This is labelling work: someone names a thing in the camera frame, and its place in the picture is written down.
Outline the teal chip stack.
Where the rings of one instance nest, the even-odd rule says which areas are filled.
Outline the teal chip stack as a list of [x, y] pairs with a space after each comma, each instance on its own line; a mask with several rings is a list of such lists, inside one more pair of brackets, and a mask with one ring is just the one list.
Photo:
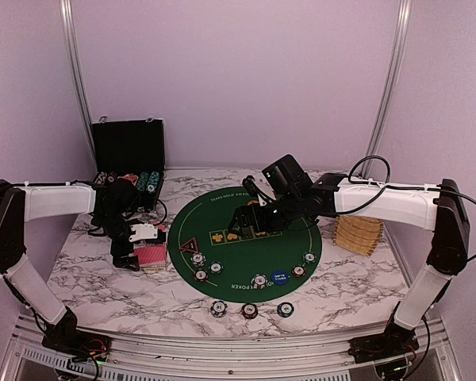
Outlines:
[[290, 302], [281, 302], [277, 305], [277, 314], [281, 318], [288, 318], [294, 313], [294, 305]]

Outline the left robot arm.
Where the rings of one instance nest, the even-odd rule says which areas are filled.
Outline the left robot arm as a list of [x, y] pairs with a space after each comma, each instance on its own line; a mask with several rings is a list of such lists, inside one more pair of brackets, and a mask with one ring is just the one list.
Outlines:
[[47, 323], [58, 324], [67, 309], [27, 257], [25, 225], [38, 219], [90, 214], [93, 225], [111, 240], [113, 265], [136, 271], [139, 262], [132, 257], [132, 226], [123, 215], [138, 202], [136, 188], [123, 179], [110, 186], [89, 183], [27, 186], [0, 179], [0, 275]]

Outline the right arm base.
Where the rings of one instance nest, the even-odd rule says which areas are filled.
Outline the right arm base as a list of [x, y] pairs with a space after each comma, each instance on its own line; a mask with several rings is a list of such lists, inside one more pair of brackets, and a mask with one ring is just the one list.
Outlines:
[[405, 329], [394, 322], [393, 314], [382, 333], [349, 340], [348, 354], [357, 364], [382, 360], [416, 351], [420, 346], [415, 330]]

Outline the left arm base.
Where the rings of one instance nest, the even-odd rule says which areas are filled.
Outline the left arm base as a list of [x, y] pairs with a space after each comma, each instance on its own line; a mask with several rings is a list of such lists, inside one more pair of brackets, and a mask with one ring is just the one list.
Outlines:
[[42, 345], [73, 355], [77, 360], [105, 355], [111, 339], [106, 335], [81, 331], [77, 328], [77, 323], [77, 317], [67, 307], [64, 316], [56, 325], [46, 325]]

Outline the blue white chip stack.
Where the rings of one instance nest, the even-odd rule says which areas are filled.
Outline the blue white chip stack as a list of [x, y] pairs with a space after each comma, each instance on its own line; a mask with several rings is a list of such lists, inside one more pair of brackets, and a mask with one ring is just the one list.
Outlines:
[[222, 300], [216, 300], [212, 303], [209, 311], [215, 318], [222, 318], [227, 314], [227, 304]]

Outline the blue small blind button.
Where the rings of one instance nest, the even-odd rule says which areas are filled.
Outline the blue small blind button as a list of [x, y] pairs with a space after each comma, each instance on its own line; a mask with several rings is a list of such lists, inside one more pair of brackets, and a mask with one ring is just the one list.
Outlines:
[[290, 275], [285, 271], [273, 271], [270, 279], [273, 284], [284, 286], [289, 282]]

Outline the red back card deck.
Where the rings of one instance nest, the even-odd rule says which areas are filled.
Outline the red back card deck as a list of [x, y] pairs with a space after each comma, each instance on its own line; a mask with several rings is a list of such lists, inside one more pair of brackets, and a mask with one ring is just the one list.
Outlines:
[[167, 247], [165, 244], [137, 248], [134, 252], [140, 269], [146, 272], [164, 271], [167, 267]]

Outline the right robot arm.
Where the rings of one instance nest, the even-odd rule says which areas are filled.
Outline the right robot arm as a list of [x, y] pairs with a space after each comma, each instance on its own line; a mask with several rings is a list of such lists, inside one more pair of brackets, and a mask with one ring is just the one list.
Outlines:
[[382, 184], [352, 179], [345, 174], [325, 173], [312, 181], [307, 174], [296, 179], [268, 173], [275, 198], [270, 199], [248, 176], [243, 185], [258, 203], [238, 207], [228, 230], [241, 237], [287, 229], [306, 217], [372, 217], [386, 223], [388, 231], [406, 227], [404, 238], [420, 230], [430, 249], [425, 260], [417, 255], [419, 272], [406, 296], [393, 313], [393, 323], [378, 336], [377, 348], [392, 356], [408, 342], [406, 329], [414, 329], [436, 302], [451, 279], [468, 261], [470, 224], [462, 203], [455, 195], [455, 183], [444, 180], [439, 186]]

